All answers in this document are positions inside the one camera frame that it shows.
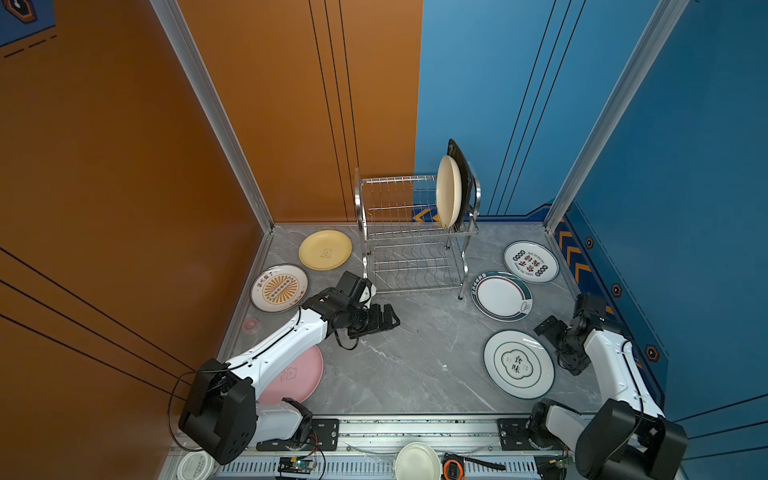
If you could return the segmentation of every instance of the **dish rack leg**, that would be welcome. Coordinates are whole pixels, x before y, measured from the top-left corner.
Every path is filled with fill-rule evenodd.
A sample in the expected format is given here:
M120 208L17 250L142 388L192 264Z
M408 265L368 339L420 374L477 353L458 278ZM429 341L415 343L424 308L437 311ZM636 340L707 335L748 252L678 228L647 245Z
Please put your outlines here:
M464 295L467 293L467 279L469 278L469 265L467 264L467 246L469 245L469 239L472 237L466 237L464 239L464 245L462 246L462 267L464 268L464 277L462 278L462 288L458 290L458 299L463 300Z

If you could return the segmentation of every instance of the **white round container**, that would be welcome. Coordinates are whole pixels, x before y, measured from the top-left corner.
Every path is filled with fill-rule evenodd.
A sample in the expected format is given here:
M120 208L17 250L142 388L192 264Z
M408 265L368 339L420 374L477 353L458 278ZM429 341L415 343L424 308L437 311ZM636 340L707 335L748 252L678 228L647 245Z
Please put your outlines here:
M422 442L404 446L395 458L397 480L439 480L440 458L437 452Z
M214 457L206 452L191 452L181 459L176 476L179 480L205 480L218 469L219 464Z

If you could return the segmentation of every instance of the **blue floor border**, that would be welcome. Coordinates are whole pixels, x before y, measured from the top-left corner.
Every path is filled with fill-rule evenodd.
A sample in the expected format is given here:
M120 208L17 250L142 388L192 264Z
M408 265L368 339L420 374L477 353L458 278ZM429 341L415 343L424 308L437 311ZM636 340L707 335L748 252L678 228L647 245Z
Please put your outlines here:
M667 356L622 284L578 205L572 204L572 208L568 209L553 235L579 290L582 293L602 295L606 299L607 314L622 322L629 330L634 344L635 361L643 380L654 401L663 408L669 366ZM649 360L649 347L655 349L656 362Z

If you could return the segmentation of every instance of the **gray marble tabletop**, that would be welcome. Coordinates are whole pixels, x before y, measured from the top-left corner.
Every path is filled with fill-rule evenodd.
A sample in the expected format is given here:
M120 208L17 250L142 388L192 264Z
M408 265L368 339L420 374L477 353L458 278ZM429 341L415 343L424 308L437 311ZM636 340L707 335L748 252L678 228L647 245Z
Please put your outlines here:
M469 282L486 270L506 270L504 249L518 240L546 245L540 224L481 222L468 248ZM299 245L318 230L339 230L353 241L353 254L341 267L315 271L303 267ZM359 235L356 227L278 226L266 259L266 267L278 263L302 266L310 278L308 295L335 286L344 270L362 274ZM339 348L331 336L320 343L323 378L304 402L320 415L363 413L483 413L530 412L537 399L519 399L491 381L482 353L488 339L501 330L516 329L535 336L534 327L555 315L570 322L574 300L564 275L545 285L529 284L534 306L523 319L503 323L487 317L469 294L458 299L456 291L389 293L375 303L391 303L402 325L389 332L363 337L357 348ZM241 333L234 353L243 352L283 325L295 309L264 313L250 306L246 319L259 320L255 334ZM354 341L341 335L346 346ZM554 361L553 349L542 342ZM546 397L580 412L596 412L601 405L594 368L572 376L555 363L554 384Z

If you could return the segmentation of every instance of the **metal dish rack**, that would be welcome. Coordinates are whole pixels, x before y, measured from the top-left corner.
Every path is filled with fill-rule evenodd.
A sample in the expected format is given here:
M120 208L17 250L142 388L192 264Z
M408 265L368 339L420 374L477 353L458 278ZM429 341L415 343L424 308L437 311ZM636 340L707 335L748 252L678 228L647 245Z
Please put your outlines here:
M466 250L480 209L480 183L469 163L468 169L475 194L470 187L466 211L450 228L435 219L437 175L360 178L356 172L362 273L379 293L457 289L464 298Z

